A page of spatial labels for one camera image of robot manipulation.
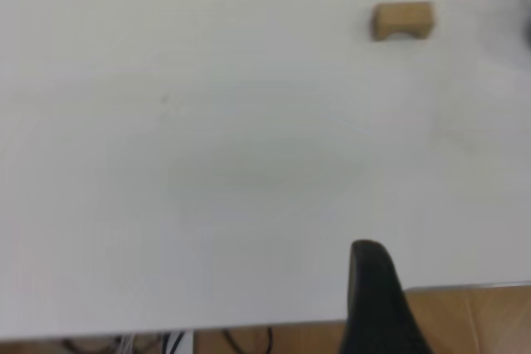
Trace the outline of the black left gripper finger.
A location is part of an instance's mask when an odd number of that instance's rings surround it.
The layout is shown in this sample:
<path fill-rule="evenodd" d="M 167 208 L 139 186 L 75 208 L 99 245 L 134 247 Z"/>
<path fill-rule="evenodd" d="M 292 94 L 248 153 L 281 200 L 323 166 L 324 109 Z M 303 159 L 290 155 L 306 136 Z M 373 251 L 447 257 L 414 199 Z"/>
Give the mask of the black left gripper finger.
<path fill-rule="evenodd" d="M 374 240 L 351 245 L 341 353 L 431 353 L 390 254 Z"/>

